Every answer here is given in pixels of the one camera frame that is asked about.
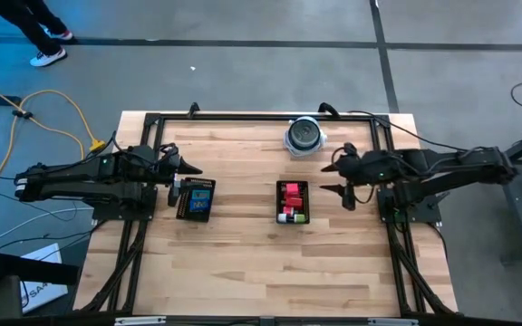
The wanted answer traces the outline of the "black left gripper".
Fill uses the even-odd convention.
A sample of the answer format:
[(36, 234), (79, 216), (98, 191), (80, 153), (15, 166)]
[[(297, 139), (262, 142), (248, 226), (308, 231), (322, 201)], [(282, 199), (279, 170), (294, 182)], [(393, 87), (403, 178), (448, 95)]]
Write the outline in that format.
[(182, 180), (178, 174), (200, 175), (203, 171), (190, 165), (179, 154), (179, 148), (175, 143), (168, 143), (159, 147), (162, 154), (155, 162), (150, 164), (150, 181), (171, 181), (169, 184), (168, 206), (175, 206), (179, 200)]

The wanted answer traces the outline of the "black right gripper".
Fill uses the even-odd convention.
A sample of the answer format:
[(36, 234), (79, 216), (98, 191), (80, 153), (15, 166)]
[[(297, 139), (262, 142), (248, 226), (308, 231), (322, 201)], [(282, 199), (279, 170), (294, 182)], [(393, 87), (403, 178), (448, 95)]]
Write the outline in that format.
[[(372, 150), (358, 155), (344, 154), (340, 160), (321, 169), (322, 172), (340, 172), (354, 185), (380, 185), (392, 181), (392, 158), (386, 150)], [(324, 185), (321, 189), (334, 192), (342, 199), (342, 207), (348, 211), (355, 210), (355, 194), (353, 186)]]

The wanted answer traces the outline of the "black plastic slotted basket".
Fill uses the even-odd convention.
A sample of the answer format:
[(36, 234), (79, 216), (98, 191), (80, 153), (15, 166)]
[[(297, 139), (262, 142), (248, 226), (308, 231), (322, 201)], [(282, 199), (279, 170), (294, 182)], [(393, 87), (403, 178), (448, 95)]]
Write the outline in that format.
[[(182, 188), (179, 196), (179, 207), (176, 218), (179, 220), (207, 223), (210, 218), (216, 181), (214, 179), (187, 177), (182, 180)], [(207, 189), (210, 191), (210, 210), (207, 212), (190, 212), (189, 202), (193, 189)]]
[(304, 207), (301, 209), (294, 209), (294, 214), (303, 214), (306, 216), (306, 221), (304, 224), (295, 224), (292, 222), (292, 215), (289, 216), (288, 224), (279, 224), (279, 225), (307, 225), (310, 223), (310, 196), (309, 196), (309, 184), (307, 181), (293, 181), (293, 180), (279, 180), (276, 182), (276, 217), (278, 214), (283, 214), (284, 209), (284, 199), (288, 197), (285, 194), (285, 184), (286, 183), (298, 183), (300, 194), (297, 197), (301, 197), (304, 200)]

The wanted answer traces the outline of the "white cylinder with black rim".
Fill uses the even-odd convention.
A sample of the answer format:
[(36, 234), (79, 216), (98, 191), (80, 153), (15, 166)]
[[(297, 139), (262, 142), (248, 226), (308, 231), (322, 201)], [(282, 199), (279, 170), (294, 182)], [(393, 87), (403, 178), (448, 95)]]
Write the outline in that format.
[(284, 144), (297, 156), (317, 151), (323, 145), (323, 135), (317, 120), (309, 116), (291, 120), (284, 135)]

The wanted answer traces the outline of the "black flat bar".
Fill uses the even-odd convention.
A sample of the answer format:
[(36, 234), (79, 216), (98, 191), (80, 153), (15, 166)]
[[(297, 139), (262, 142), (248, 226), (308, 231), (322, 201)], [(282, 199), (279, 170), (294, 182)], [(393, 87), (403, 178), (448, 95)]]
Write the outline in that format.
[(0, 254), (0, 276), (15, 275), (26, 282), (74, 285), (79, 280), (76, 265), (57, 264)]

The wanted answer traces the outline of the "white printed box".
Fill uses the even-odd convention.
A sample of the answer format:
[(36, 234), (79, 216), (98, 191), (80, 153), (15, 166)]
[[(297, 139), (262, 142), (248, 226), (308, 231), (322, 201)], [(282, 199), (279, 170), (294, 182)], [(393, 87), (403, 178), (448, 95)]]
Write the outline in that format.
[[(23, 258), (61, 264), (62, 257), (57, 243), (23, 255)], [(66, 285), (51, 283), (20, 282), (22, 313), (26, 314), (68, 293)]]

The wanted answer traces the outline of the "person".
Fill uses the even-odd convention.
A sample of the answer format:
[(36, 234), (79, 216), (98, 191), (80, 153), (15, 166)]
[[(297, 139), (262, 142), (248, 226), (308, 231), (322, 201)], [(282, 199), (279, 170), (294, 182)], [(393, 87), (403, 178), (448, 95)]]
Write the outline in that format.
[(38, 49), (38, 54), (30, 60), (31, 66), (50, 66), (68, 56), (56, 39), (70, 41), (73, 33), (44, 0), (0, 0), (0, 16), (16, 26)]

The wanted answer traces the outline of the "black aluminium table frame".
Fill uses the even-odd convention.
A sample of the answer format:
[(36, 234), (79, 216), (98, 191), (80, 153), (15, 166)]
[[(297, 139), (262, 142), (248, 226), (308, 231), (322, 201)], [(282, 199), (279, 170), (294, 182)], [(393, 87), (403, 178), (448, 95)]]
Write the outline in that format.
[[(391, 115), (391, 128), (357, 117), (322, 118), (325, 147), (306, 158), (285, 149), (287, 113), (207, 112), (193, 120), (174, 113), (149, 123), (145, 111), (121, 115), (122, 145), (162, 139), (217, 183), (210, 219), (176, 218), (159, 193), (137, 273), (122, 278), (120, 302), (137, 314), (395, 317), (400, 311), (387, 227), (367, 187), (354, 211), (322, 185), (322, 172), (346, 142), (360, 151), (392, 143), (418, 146), (410, 114)], [(276, 182), (307, 181), (310, 223), (276, 222)]]

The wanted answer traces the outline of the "silver metal bracket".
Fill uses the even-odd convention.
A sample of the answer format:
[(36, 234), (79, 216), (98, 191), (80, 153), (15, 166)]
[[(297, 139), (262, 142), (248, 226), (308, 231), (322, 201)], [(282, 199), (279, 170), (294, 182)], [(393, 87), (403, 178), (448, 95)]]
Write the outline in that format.
[(130, 316), (116, 318), (113, 326), (163, 326), (166, 316)]
[(369, 318), (368, 326), (420, 326), (418, 320), (402, 318)]

